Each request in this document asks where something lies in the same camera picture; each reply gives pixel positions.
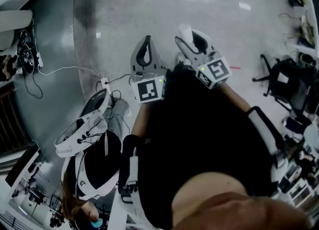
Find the red marking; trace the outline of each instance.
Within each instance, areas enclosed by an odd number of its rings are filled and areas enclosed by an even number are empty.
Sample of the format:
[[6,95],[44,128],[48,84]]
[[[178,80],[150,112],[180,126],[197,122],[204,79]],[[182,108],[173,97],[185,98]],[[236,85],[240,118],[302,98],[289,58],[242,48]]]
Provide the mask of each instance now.
[[241,70],[241,68],[237,66],[230,66],[230,69]]

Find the grey tiled floor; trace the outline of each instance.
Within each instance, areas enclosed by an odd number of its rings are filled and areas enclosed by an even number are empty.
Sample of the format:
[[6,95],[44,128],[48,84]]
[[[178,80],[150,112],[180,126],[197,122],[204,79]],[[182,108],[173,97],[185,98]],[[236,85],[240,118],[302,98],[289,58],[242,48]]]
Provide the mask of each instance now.
[[[293,15],[287,0],[92,0],[91,8],[90,61],[100,74],[112,80],[130,73],[130,55],[148,34],[156,41],[162,61],[172,68],[178,52],[174,42],[178,25],[189,23],[212,38],[230,65],[241,68],[233,71],[229,85],[252,106],[260,106],[281,129],[287,112],[272,97],[263,96],[267,83],[252,83],[251,79],[267,74],[261,53],[271,61],[291,53],[283,34],[292,33],[292,21],[278,17],[281,13]],[[129,102],[132,116],[126,121],[132,126],[139,105],[128,78],[111,87],[121,90],[122,98]]]

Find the office chair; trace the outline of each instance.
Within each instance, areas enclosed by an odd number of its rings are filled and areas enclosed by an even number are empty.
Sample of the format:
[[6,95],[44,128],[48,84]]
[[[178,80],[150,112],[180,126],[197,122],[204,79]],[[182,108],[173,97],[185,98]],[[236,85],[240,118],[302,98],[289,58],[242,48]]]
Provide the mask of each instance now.
[[[261,79],[253,78],[252,81],[269,80],[269,86],[264,96],[271,92],[275,101],[286,110],[293,111],[297,116],[302,115],[309,102],[309,91],[316,82],[317,71],[315,67],[301,67],[291,58],[283,61],[277,58],[276,64],[271,68],[265,55],[260,55],[260,57],[264,59],[269,75]],[[280,81],[280,76],[287,81]]]

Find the hair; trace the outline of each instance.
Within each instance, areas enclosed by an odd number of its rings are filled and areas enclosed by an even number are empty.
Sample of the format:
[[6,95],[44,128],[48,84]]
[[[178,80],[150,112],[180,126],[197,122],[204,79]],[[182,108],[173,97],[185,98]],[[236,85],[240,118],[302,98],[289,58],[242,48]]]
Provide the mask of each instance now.
[[70,183],[68,182],[67,171],[64,174],[62,182],[62,214],[68,220],[74,220],[75,215],[81,210],[86,203],[72,193]]

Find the black shirt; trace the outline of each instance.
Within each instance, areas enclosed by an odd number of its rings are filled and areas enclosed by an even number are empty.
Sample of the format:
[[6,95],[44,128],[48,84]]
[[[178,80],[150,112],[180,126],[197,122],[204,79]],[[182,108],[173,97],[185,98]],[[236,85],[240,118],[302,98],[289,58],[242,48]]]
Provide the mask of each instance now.
[[128,177],[134,147],[138,187],[148,220],[171,229],[171,204],[191,177],[222,172],[238,179],[249,195],[269,194],[271,156],[246,113],[219,90],[209,90],[190,73],[169,73],[165,97],[148,124],[149,143],[129,135],[123,143],[119,187]]

